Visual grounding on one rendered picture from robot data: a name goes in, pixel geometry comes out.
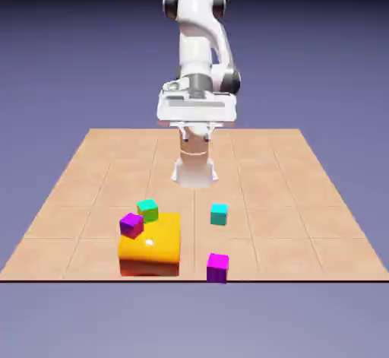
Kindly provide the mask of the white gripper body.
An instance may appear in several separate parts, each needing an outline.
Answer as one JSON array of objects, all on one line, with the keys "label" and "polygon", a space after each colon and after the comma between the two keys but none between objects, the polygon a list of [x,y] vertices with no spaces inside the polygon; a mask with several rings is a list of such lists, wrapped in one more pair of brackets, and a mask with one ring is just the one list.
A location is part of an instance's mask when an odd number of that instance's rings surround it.
[{"label": "white gripper body", "polygon": [[195,123],[229,124],[236,120],[236,96],[204,92],[204,98],[191,98],[187,90],[161,90],[157,119],[164,125]]}]

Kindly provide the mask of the small cyan cube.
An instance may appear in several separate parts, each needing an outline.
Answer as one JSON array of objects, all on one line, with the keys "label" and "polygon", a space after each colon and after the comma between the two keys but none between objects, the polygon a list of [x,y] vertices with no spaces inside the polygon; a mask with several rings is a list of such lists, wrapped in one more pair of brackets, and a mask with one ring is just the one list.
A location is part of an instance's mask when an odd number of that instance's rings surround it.
[{"label": "small cyan cube", "polygon": [[217,226],[225,226],[228,217],[228,205],[213,203],[210,209],[210,223]]}]

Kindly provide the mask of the small green cube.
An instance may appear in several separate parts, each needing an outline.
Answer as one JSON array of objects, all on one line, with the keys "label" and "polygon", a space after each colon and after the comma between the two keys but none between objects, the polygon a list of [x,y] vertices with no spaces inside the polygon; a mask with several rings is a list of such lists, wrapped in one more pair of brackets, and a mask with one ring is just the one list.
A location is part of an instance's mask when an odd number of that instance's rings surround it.
[{"label": "small green cube", "polygon": [[138,214],[144,219],[144,223],[158,220],[159,210],[157,203],[152,199],[145,199],[137,203]]}]

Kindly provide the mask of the small purple cube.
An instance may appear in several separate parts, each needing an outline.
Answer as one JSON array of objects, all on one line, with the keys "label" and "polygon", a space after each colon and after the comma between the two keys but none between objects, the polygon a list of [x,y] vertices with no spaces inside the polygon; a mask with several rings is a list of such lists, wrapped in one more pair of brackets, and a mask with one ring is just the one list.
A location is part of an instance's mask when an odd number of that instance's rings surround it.
[{"label": "small purple cube", "polygon": [[120,233],[130,239],[136,239],[144,231],[144,218],[139,214],[129,213],[119,221]]}]

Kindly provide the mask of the small magenta cube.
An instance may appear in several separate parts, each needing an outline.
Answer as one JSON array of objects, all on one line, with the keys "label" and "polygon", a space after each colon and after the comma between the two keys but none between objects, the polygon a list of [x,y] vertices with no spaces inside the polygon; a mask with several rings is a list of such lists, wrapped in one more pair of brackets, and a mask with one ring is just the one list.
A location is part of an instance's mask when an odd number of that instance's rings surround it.
[{"label": "small magenta cube", "polygon": [[207,282],[225,284],[229,270],[229,256],[210,253],[207,260]]}]

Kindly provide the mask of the large orange box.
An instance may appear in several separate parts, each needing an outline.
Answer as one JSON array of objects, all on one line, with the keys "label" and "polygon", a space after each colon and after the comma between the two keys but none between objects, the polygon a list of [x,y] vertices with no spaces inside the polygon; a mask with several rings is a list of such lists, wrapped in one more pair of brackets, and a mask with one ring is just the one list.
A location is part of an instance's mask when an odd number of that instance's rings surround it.
[{"label": "large orange box", "polygon": [[161,213],[134,239],[121,236],[118,256],[123,277],[178,277],[180,214]]}]

